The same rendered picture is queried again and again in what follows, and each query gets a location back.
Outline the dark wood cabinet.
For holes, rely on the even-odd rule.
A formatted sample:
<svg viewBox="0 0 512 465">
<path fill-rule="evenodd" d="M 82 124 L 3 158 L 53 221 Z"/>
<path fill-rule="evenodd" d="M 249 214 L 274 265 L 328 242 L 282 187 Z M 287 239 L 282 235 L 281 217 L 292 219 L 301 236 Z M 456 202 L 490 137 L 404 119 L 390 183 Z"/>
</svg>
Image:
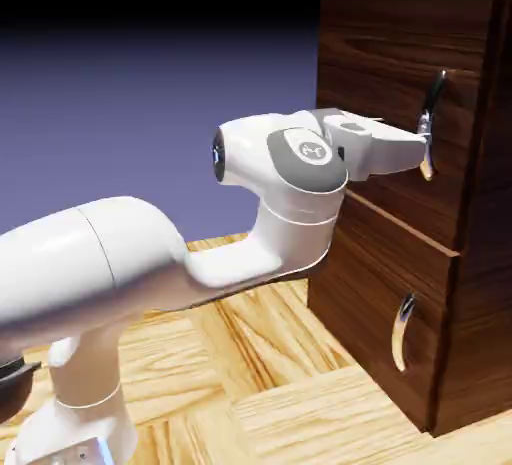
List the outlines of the dark wood cabinet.
<svg viewBox="0 0 512 465">
<path fill-rule="evenodd" d="M 434 436 L 512 409 L 512 0 L 447 298 Z"/>
</svg>

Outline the small dark wood cabinet door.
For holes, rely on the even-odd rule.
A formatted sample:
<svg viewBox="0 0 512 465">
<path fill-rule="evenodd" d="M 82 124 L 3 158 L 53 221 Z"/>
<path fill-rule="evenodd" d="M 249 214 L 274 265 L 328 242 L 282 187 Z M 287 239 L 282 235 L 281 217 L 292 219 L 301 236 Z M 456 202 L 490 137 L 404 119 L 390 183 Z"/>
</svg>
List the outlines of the small dark wood cabinet door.
<svg viewBox="0 0 512 465">
<path fill-rule="evenodd" d="M 434 425 L 447 298 L 458 253 L 354 193 L 347 193 L 308 306 L 422 431 Z M 393 361 L 399 306 L 416 298 L 405 333 L 406 370 Z"/>
</svg>

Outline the large dark wood cabinet door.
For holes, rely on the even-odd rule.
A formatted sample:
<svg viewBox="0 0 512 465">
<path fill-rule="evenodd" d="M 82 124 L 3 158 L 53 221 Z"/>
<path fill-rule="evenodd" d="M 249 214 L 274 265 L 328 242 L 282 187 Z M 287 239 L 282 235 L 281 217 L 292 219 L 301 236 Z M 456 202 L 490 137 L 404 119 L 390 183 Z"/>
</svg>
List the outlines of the large dark wood cabinet door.
<svg viewBox="0 0 512 465">
<path fill-rule="evenodd" d="M 494 90 L 507 0 L 323 0 L 317 104 L 416 131 L 436 78 L 434 176 L 373 177 L 353 191 L 459 250 L 477 148 Z"/>
</svg>

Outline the long curved metal handle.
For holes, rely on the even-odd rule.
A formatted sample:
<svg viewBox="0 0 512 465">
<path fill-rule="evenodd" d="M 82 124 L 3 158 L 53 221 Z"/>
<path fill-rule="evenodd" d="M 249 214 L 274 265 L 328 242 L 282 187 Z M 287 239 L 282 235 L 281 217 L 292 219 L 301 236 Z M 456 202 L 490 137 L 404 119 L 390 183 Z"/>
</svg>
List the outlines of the long curved metal handle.
<svg viewBox="0 0 512 465">
<path fill-rule="evenodd" d="M 445 86 L 447 72 L 440 70 L 428 89 L 418 119 L 417 133 L 426 140 L 425 153 L 419 166 L 421 174 L 426 181 L 431 181 L 436 174 L 434 161 L 432 159 L 432 127 L 435 116 L 435 109 L 440 94 Z"/>
</svg>

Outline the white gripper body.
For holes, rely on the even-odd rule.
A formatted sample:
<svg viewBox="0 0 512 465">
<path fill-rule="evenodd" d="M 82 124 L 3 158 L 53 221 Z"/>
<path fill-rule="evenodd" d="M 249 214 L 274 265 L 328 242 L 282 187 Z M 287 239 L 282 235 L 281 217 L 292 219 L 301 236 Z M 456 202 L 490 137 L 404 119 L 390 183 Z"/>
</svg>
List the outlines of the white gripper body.
<svg viewBox="0 0 512 465">
<path fill-rule="evenodd" d="M 352 181 L 414 169 L 423 160 L 427 140 L 376 120 L 346 125 L 346 165 Z"/>
</svg>

